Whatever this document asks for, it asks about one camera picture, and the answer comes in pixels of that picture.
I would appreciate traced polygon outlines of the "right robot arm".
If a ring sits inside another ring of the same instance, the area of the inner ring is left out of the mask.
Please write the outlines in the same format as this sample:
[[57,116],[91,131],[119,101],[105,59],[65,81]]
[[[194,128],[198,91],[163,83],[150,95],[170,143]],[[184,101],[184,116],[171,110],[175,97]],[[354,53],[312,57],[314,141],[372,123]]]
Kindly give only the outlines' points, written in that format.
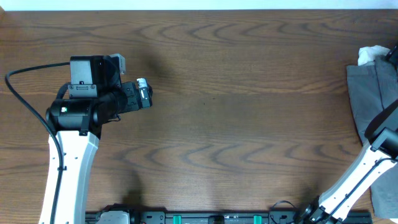
[[397,102],[380,112],[364,132],[366,142],[339,180],[294,223],[343,223],[351,207],[383,173],[397,165]]

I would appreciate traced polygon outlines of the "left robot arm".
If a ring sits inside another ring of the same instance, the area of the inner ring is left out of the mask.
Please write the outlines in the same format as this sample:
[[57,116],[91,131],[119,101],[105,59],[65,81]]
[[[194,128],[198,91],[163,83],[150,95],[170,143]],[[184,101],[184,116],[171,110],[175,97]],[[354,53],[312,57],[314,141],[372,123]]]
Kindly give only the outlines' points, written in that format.
[[46,112],[49,172],[40,223],[84,223],[90,172],[102,127],[122,113],[152,106],[145,78],[105,85],[66,83]]

